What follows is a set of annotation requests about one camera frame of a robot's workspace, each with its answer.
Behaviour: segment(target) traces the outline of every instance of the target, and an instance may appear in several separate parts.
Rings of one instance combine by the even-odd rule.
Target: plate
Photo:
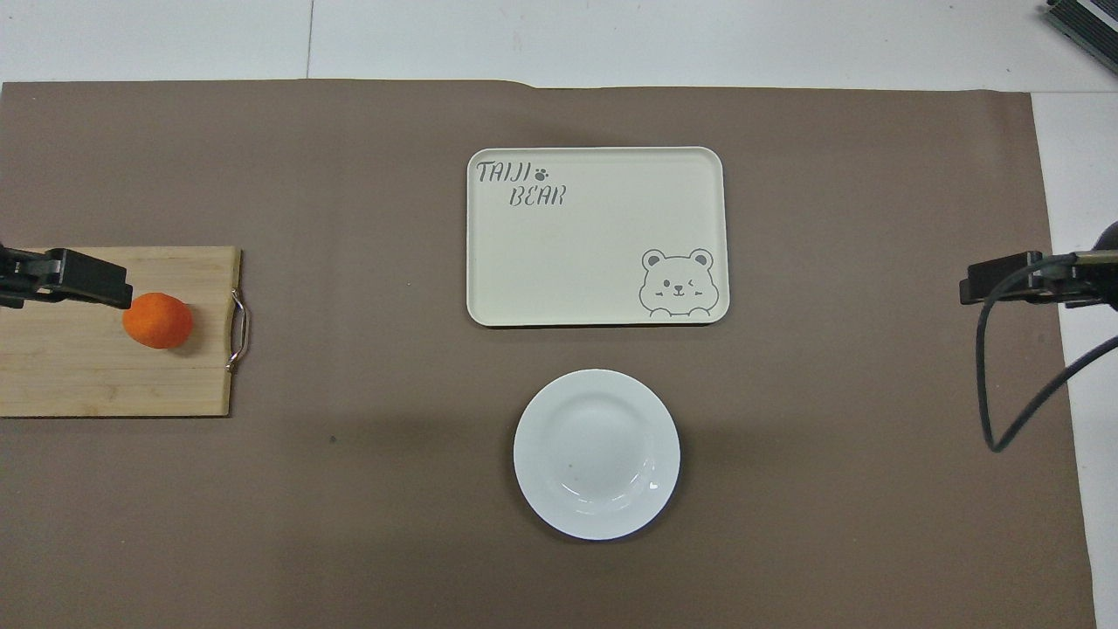
[[[517,427],[512,459],[520,490],[543,522],[574,537],[614,540],[667,504],[680,439],[648,388],[585,370],[536,394]]]
[[[722,162],[702,146],[485,149],[466,168],[483,326],[704,325],[730,303]]]

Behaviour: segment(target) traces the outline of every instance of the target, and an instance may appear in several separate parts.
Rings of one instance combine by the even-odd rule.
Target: rectangular tray
[[[35,247],[17,247],[42,250]],[[70,247],[127,269],[133,295],[181,298],[195,321],[174,350],[151,350],[121,327],[122,309],[64,301],[0,307],[0,417],[224,417],[240,249]]]
[[[479,324],[710,324],[729,303],[713,151],[485,149],[470,160],[466,307]]]

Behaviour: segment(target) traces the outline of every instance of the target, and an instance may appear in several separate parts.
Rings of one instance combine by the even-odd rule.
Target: orange fruit
[[[150,292],[132,299],[124,311],[124,332],[142,345],[155,350],[179,347],[195,327],[190,307],[161,292]]]

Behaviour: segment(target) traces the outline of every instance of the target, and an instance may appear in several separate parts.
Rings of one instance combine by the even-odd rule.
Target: wooden cutting board
[[[107,305],[0,307],[0,416],[227,416],[240,249],[68,248],[124,266],[133,296],[164,292],[186,302],[193,332],[180,347],[151,350],[125,334],[123,309]]]

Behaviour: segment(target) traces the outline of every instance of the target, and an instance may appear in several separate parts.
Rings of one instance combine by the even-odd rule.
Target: bear drawing
[[[643,261],[641,303],[650,317],[665,312],[673,317],[690,316],[697,309],[710,314],[718,303],[718,288],[710,274],[714,258],[709,250],[697,248],[683,256],[664,255],[654,248],[645,251]]]

